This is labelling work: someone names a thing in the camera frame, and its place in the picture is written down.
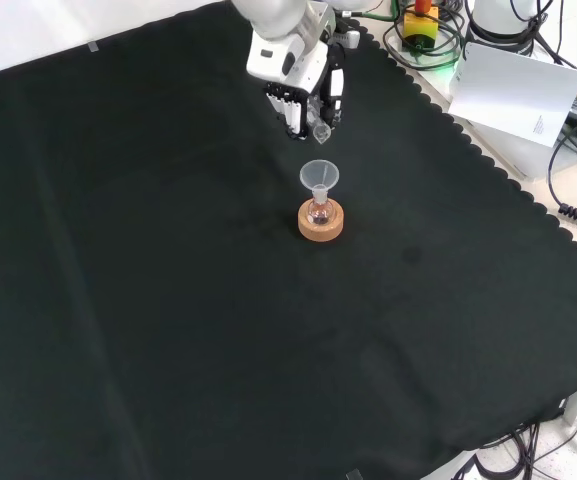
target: table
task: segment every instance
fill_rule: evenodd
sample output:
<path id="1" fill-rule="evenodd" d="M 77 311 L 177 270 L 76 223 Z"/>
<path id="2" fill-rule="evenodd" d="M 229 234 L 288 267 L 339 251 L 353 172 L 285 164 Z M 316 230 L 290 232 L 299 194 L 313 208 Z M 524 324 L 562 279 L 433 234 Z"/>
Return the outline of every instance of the table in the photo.
<path id="1" fill-rule="evenodd" d="M 577 388 L 577 249 L 383 52 L 319 148 L 269 121 L 249 25 L 186 20 L 0 75 L 1 478 L 413 478 Z M 323 249 L 294 236 L 315 155 L 348 214 Z"/>

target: cable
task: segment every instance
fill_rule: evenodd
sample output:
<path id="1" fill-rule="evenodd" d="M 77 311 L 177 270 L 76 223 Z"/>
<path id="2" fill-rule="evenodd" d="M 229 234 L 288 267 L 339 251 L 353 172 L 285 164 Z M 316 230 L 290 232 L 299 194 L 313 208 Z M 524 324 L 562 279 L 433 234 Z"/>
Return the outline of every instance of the cable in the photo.
<path id="1" fill-rule="evenodd" d="M 560 450 L 561 448 L 563 448 L 564 446 L 568 445 L 570 442 L 572 442 L 572 440 L 577 436 L 577 428 L 575 429 L 574 432 L 572 432 L 572 435 L 568 438 L 568 440 L 566 440 L 565 442 L 563 442 L 561 445 L 559 445 L 558 447 L 553 448 L 552 450 L 548 450 L 546 453 L 544 453 L 543 455 L 540 455 L 539 457 L 537 457 L 534 461 L 534 463 L 537 463 L 539 460 L 542 460 L 544 458 L 546 458 L 549 455 L 552 455 L 553 453 L 555 453 L 557 450 Z"/>
<path id="2" fill-rule="evenodd" d="M 557 44 L 557 55 L 561 50 L 561 43 L 564 41 L 564 0 L 559 5 L 559 43 Z"/>
<path id="3" fill-rule="evenodd" d="M 375 10 L 377 10 L 379 7 L 381 7 L 384 4 L 384 0 L 381 0 L 381 2 L 379 2 L 379 5 L 377 5 L 374 8 L 371 8 L 370 10 L 365 11 L 364 13 L 370 13 L 370 12 L 374 12 Z"/>
<path id="4" fill-rule="evenodd" d="M 451 480 L 465 480 L 466 478 L 466 466 L 464 465 L 461 470 L 455 473 L 455 476 Z"/>
<path id="5" fill-rule="evenodd" d="M 519 476 L 519 474 L 524 469 L 523 452 L 526 446 L 516 432 L 512 433 L 512 439 L 514 440 L 515 444 L 517 445 L 517 449 L 519 450 L 519 459 L 517 460 L 517 464 L 504 472 L 493 472 L 492 470 L 488 470 L 486 467 L 484 467 L 479 460 L 479 456 L 475 455 L 475 465 L 482 477 L 487 478 L 488 480 L 512 480 Z"/>
<path id="6" fill-rule="evenodd" d="M 530 425 L 527 425 L 524 427 L 520 426 L 519 435 L 521 435 L 522 433 L 527 431 L 529 428 L 530 428 Z M 481 450 L 488 450 L 490 448 L 498 447 L 499 445 L 506 443 L 508 440 L 512 440 L 512 434 L 511 433 L 509 433 L 508 435 L 504 435 L 503 437 L 501 437 L 499 440 L 497 440 L 495 442 L 487 443 L 486 445 L 481 447 Z"/>
<path id="7" fill-rule="evenodd" d="M 549 2 L 545 8 L 548 8 L 551 4 L 552 2 Z M 472 41 L 473 43 L 482 43 L 489 47 L 494 47 L 499 50 L 506 50 L 513 53 L 525 52 L 532 54 L 535 39 L 539 34 L 539 29 L 541 28 L 545 17 L 543 13 L 544 10 L 541 9 L 540 3 L 537 15 L 535 15 L 535 17 L 525 19 L 516 14 L 517 18 L 527 23 L 526 29 L 516 35 L 499 35 L 480 27 L 473 17 L 468 0 L 464 0 L 464 9 L 469 20 L 469 33 L 472 32 L 474 36 L 483 40 L 483 42 L 481 42 L 476 39 L 470 40 L 469 38 L 468 41 Z"/>
<path id="8" fill-rule="evenodd" d="M 435 18 L 431 15 L 428 15 L 425 13 L 420 13 L 420 12 L 414 12 L 414 14 L 419 16 L 419 17 L 428 18 L 428 19 L 438 23 L 439 24 L 439 30 L 446 31 L 446 32 L 449 32 L 451 34 L 449 36 L 448 40 L 446 42 L 442 43 L 441 45 L 439 45 L 437 47 L 433 47 L 433 48 L 419 48 L 416 45 L 409 43 L 403 37 L 401 31 L 399 30 L 399 28 L 397 26 L 399 23 L 398 21 L 399 21 L 400 16 L 398 16 L 395 19 L 395 21 L 393 22 L 392 26 L 384 32 L 383 43 L 384 43 L 384 47 L 386 48 L 388 53 L 390 53 L 390 55 L 395 60 L 397 60 L 399 63 L 401 63 L 405 67 L 408 67 L 412 70 L 428 71 L 428 70 L 436 70 L 438 68 L 443 68 L 443 67 L 454 65 L 457 62 L 457 60 L 459 60 L 460 52 L 463 49 L 463 46 L 465 43 L 464 37 L 461 34 L 461 29 L 465 25 L 466 19 L 460 13 L 458 13 L 456 11 L 452 11 L 451 9 L 446 8 L 443 5 L 435 5 L 435 4 L 433 4 L 433 5 L 437 6 L 440 9 L 440 11 L 443 10 L 446 13 L 446 15 L 448 15 L 448 17 L 450 17 L 450 20 L 454 24 L 454 27 L 452 25 L 450 25 L 447 21 L 441 20 L 441 18 Z M 413 9 L 414 9 L 414 6 L 409 5 L 408 7 L 404 8 L 404 9 L 399 9 L 399 11 L 400 12 L 402 12 L 402 11 L 403 12 L 413 12 L 414 11 Z M 423 55 L 423 56 L 429 56 L 429 57 L 442 57 L 442 56 L 452 54 L 452 58 L 450 60 L 445 61 L 445 62 L 439 62 L 439 63 L 435 63 L 432 65 L 413 65 L 406 58 L 404 58 L 399 52 L 397 52 L 395 49 L 393 49 L 390 46 L 390 44 L 388 43 L 388 34 L 390 32 L 392 32 L 393 30 L 395 31 L 395 33 L 397 34 L 397 36 L 401 40 L 402 46 L 406 46 L 410 49 L 413 49 L 413 51 L 418 53 L 418 55 L 420 55 L 420 56 Z M 450 49 L 445 50 L 445 51 L 440 51 L 443 47 L 445 47 L 446 45 L 448 45 L 450 43 L 453 44 Z"/>
<path id="9" fill-rule="evenodd" d="M 414 3 L 413 0 L 396 0 L 399 2 L 399 9 L 403 10 Z M 459 13 L 464 8 L 464 0 L 439 0 L 436 2 L 439 8 L 439 19 L 445 22 L 451 20 L 449 11 Z"/>
<path id="10" fill-rule="evenodd" d="M 400 14 L 401 11 L 397 0 L 391 0 L 390 2 L 390 16 L 377 15 L 369 12 L 350 12 L 351 17 L 370 18 L 372 20 L 379 20 L 380 22 L 396 22 L 399 19 Z"/>
<path id="11" fill-rule="evenodd" d="M 559 143 L 557 144 L 557 147 L 555 148 L 555 151 L 553 152 L 552 157 L 550 158 L 550 163 L 548 164 L 547 182 L 548 182 L 548 189 L 550 190 L 552 198 L 555 200 L 555 202 L 557 202 L 557 205 L 559 205 L 559 213 L 577 221 L 577 208 L 562 203 L 561 200 L 559 200 L 559 198 L 557 197 L 557 194 L 555 193 L 555 190 L 552 186 L 552 166 L 555 163 L 555 158 L 557 158 L 557 153 L 559 153 L 559 150 L 561 150 L 563 144 L 567 140 L 570 140 L 571 135 L 574 134 L 575 132 L 577 132 L 577 126 L 572 130 L 570 130 L 569 132 L 567 132 L 566 134 L 564 134 L 564 138 L 560 140 Z"/>
<path id="12" fill-rule="evenodd" d="M 540 34 L 537 34 L 537 37 L 535 38 L 535 40 L 537 41 L 537 43 L 539 43 L 544 48 L 544 50 L 546 50 L 546 53 L 548 53 L 552 57 L 552 59 L 555 61 L 555 63 L 558 63 L 559 65 L 565 63 L 569 67 L 577 70 L 576 65 L 573 65 L 568 60 L 566 60 L 561 55 L 559 55 L 557 52 L 555 52 L 552 48 L 550 48 L 550 45 L 548 45 L 548 43 L 544 40 L 544 38 Z"/>
<path id="13" fill-rule="evenodd" d="M 530 21 L 529 18 L 522 18 L 519 15 L 519 13 L 517 12 L 517 9 L 515 8 L 515 2 L 513 0 L 510 0 L 510 7 L 512 8 L 512 13 L 514 13 L 515 17 L 517 17 L 520 21 L 526 22 L 526 23 L 528 23 Z"/>
<path id="14" fill-rule="evenodd" d="M 528 436 L 528 444 L 525 443 L 524 439 L 522 438 L 522 434 L 526 431 L 529 431 L 529 436 Z M 507 435 L 507 437 L 503 442 L 498 441 L 495 442 L 496 444 L 501 444 L 501 443 L 505 443 L 506 441 L 512 439 L 515 444 L 517 445 L 517 450 L 519 452 L 519 458 L 516 460 L 516 464 L 514 467 L 512 467 L 509 470 L 506 470 L 505 472 L 493 472 L 491 470 L 488 470 L 486 467 L 484 467 L 481 464 L 481 461 L 479 460 L 479 458 L 477 457 L 477 455 L 475 455 L 475 465 L 477 466 L 477 469 L 479 470 L 479 473 L 481 474 L 482 477 L 488 479 L 488 480 L 511 480 L 514 479 L 516 477 L 518 477 L 521 472 L 523 471 L 523 476 L 522 479 L 523 480 L 531 480 L 532 476 L 533 476 L 533 471 L 535 472 L 539 472 L 541 475 L 550 478 L 551 480 L 558 480 L 557 478 L 547 474 L 546 472 L 540 470 L 539 468 L 537 468 L 535 466 L 535 464 L 548 457 L 549 455 L 552 455 L 553 453 L 555 453 L 556 451 L 560 450 L 561 448 L 563 448 L 565 445 L 567 445 L 568 443 L 570 443 L 576 436 L 577 436 L 577 428 L 575 429 L 575 431 L 572 433 L 572 435 L 565 441 L 563 442 L 561 445 L 557 446 L 556 448 L 553 448 L 552 450 L 549 450 L 548 452 L 544 453 L 543 455 L 540 455 L 539 457 L 536 456 L 537 453 L 537 444 L 539 443 L 539 434 L 541 432 L 541 424 L 537 423 L 534 425 L 530 425 L 530 426 L 524 426 L 521 427 L 518 430 L 515 430 L 514 432 L 510 433 L 509 435 Z M 486 445 L 483 448 L 492 448 L 491 446 L 492 444 Z"/>

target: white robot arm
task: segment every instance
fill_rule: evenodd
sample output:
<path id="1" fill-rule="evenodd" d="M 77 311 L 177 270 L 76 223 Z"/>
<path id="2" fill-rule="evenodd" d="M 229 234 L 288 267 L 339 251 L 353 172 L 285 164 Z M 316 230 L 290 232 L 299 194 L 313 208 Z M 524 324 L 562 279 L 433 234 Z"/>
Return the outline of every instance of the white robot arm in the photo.
<path id="1" fill-rule="evenodd" d="M 311 0 L 233 0 L 253 26 L 248 72 L 292 138 L 325 142 L 341 120 L 343 48 L 359 32 L 339 31 L 333 8 Z"/>

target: clear plastic funnel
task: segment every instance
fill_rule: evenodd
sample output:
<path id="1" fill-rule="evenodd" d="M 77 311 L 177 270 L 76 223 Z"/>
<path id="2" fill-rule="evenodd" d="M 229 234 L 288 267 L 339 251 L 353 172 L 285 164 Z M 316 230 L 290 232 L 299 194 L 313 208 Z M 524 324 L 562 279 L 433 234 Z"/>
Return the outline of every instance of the clear plastic funnel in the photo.
<path id="1" fill-rule="evenodd" d="M 325 225 L 335 216 L 335 207 L 328 201 L 328 192 L 339 181 L 339 169 L 328 160 L 313 160 L 301 168 L 301 183 L 312 192 L 308 221 Z"/>

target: white table surface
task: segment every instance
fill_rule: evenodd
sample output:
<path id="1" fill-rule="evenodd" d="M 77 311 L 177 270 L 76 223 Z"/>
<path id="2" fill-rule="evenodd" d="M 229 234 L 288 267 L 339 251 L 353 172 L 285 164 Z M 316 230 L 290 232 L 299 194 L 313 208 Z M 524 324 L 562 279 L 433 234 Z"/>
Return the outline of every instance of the white table surface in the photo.
<path id="1" fill-rule="evenodd" d="M 218 0 L 0 0 L 0 70 Z"/>
<path id="2" fill-rule="evenodd" d="M 558 15 L 555 15 L 554 12 L 555 7 L 557 7 L 556 11 L 558 12 L 559 1 L 560 0 L 555 0 L 555 3 L 553 4 L 552 7 L 553 12 L 551 14 L 551 18 L 549 22 L 547 22 L 550 23 L 551 25 L 550 28 L 551 29 L 555 28 L 555 30 L 558 28 L 558 18 L 557 18 Z M 568 8 L 569 4 L 574 5 L 577 4 L 577 2 L 569 0 L 565 5 L 566 8 Z M 375 11 L 375 13 L 381 13 L 387 15 L 388 10 L 389 10 L 388 0 L 385 0 L 384 4 L 377 11 Z M 573 15 L 572 12 L 569 13 L 568 18 L 571 18 L 572 15 Z M 378 40 L 379 43 L 383 46 L 382 37 L 386 29 L 390 26 L 390 24 L 370 19 L 361 19 L 361 24 L 364 27 L 366 27 L 368 29 L 368 32 L 374 35 L 375 39 Z M 574 41 L 574 36 L 576 36 L 577 38 L 577 26 L 575 28 L 570 29 L 569 31 L 568 30 L 564 31 L 564 44 L 561 49 L 561 54 L 564 57 L 568 55 L 569 58 L 568 57 L 566 58 L 577 65 L 577 58 L 574 55 L 574 48 L 575 45 L 577 45 L 577 42 Z M 556 44 L 554 40 L 550 40 L 549 38 L 547 40 L 551 45 L 553 43 Z M 421 86 L 423 93 L 430 96 L 430 98 L 434 103 L 441 106 L 444 111 L 447 111 L 449 103 L 446 100 L 446 98 L 444 98 L 444 96 L 418 72 L 410 69 L 407 70 L 408 73 L 415 79 L 415 82 L 417 82 Z M 517 180 L 521 184 L 523 190 L 531 193 L 534 196 L 535 202 L 543 204 L 548 209 L 548 212 L 550 214 L 555 215 L 559 219 L 561 226 L 569 230 L 573 235 L 573 239 L 577 241 L 577 222 L 574 222 L 570 219 L 567 219 L 557 214 L 558 206 L 552 199 L 545 180 L 536 182 L 522 180 L 505 161 L 504 157 L 500 153 L 495 151 L 491 147 L 489 142 L 487 142 L 486 139 L 483 138 L 482 135 L 479 132 L 477 132 L 472 125 L 462 120 L 458 120 L 457 122 L 464 127 L 465 133 L 470 135 L 470 137 L 473 140 L 473 143 L 478 145 L 483 150 L 484 155 L 488 155 L 489 157 L 493 158 L 495 160 L 496 166 L 506 170 L 508 172 L 509 178 Z M 553 184 L 555 191 L 562 202 L 577 207 L 577 165 L 556 173 L 553 176 Z"/>

